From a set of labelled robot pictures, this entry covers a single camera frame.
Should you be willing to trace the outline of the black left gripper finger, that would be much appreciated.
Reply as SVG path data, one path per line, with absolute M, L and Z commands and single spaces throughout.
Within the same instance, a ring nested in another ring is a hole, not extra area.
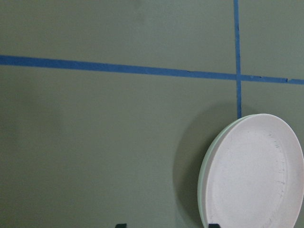
M 220 228 L 220 225 L 218 223 L 210 223 L 208 224 L 208 228 Z

